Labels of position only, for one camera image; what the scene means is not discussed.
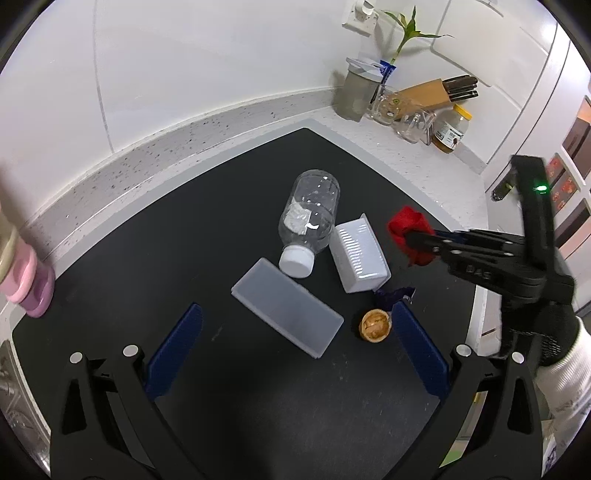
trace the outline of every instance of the bottle label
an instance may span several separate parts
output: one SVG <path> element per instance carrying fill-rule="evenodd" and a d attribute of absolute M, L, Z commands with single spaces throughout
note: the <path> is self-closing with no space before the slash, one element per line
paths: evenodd
<path fill-rule="evenodd" d="M 447 148 L 455 150 L 458 143 L 464 138 L 464 134 L 447 122 L 443 122 L 443 125 L 435 132 L 435 138 Z"/>
<path fill-rule="evenodd" d="M 289 210 L 283 220 L 284 225 L 296 235 L 305 235 L 310 223 L 311 210 L 302 207 L 295 199 L 291 199 Z"/>

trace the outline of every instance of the pink cup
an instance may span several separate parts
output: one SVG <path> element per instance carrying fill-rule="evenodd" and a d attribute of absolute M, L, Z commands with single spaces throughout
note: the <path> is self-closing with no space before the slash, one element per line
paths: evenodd
<path fill-rule="evenodd" d="M 37 255 L 33 247 L 19 238 L 10 270 L 3 282 L 0 283 L 0 292 L 4 293 L 7 300 L 13 303 L 23 301 L 31 290 L 36 270 Z"/>
<path fill-rule="evenodd" d="M 53 297 L 55 283 L 56 274 L 53 268 L 38 261 L 33 286 L 21 302 L 21 307 L 27 311 L 29 317 L 39 318 L 47 311 Z"/>

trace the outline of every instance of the black table mat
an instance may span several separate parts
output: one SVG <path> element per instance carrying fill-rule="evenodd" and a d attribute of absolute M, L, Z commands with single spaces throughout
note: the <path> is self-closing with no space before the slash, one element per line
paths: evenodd
<path fill-rule="evenodd" d="M 42 319 L 14 341 L 47 417 L 70 354 L 90 358 L 162 338 L 192 302 L 204 328 L 170 393 L 157 404 L 212 479 L 381 479 L 417 437 L 438 400 L 398 339 L 358 338 L 371 293 L 346 294 L 327 249 L 301 281 L 345 318 L 320 359 L 299 350 L 230 295 L 261 257 L 275 265 L 277 225 L 302 171 L 341 186 L 337 223 L 366 213 L 392 269 L 391 287 L 417 288 L 413 309 L 447 355 L 465 340 L 475 288 L 440 261 L 408 268 L 385 225 L 402 206 L 424 209 L 370 167 L 301 129 L 198 176 L 148 206 L 78 259 L 56 282 Z M 434 228 L 444 229 L 431 215 Z"/>

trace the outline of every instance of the red cloth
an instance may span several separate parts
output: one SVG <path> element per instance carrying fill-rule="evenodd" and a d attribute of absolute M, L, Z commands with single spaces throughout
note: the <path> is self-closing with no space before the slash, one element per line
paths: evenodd
<path fill-rule="evenodd" d="M 430 235 L 435 234 L 435 230 L 431 228 L 422 213 L 415 212 L 409 206 L 405 206 L 388 222 L 388 232 L 390 232 L 392 239 L 400 250 L 408 256 L 411 265 L 424 266 L 429 264 L 435 258 L 435 255 L 430 252 L 419 252 L 407 246 L 404 235 L 411 231 L 425 232 Z"/>

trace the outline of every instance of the electrical outlet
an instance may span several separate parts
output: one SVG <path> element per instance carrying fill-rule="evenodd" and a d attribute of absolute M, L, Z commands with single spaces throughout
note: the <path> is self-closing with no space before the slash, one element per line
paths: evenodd
<path fill-rule="evenodd" d="M 343 26 L 349 30 L 370 37 L 374 33 L 378 22 L 378 13 L 375 11 L 374 0 L 355 0 L 350 9 L 345 12 Z"/>

